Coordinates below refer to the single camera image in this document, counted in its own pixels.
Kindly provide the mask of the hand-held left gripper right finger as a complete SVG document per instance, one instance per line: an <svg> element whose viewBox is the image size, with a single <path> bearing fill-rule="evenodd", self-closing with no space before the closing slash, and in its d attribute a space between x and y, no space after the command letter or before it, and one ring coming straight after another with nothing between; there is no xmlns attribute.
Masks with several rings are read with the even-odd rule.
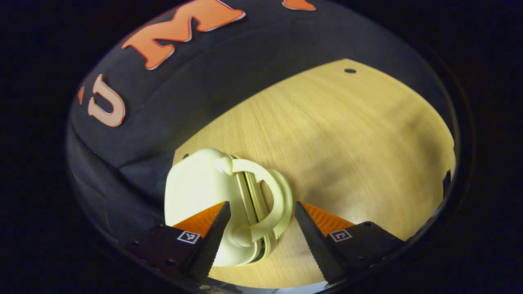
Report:
<svg viewBox="0 0 523 294"><path fill-rule="evenodd" d="M404 244L374 222L355 224L302 201L296 202L295 219L330 285L363 278Z"/></svg>

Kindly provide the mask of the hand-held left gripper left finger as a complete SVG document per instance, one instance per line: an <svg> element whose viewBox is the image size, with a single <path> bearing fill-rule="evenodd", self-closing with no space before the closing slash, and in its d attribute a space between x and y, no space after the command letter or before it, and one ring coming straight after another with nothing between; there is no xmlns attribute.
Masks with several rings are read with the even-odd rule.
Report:
<svg viewBox="0 0 523 294"><path fill-rule="evenodd" d="M204 283L229 221L230 203L222 201L177 225L153 226L125 249L168 279Z"/></svg>

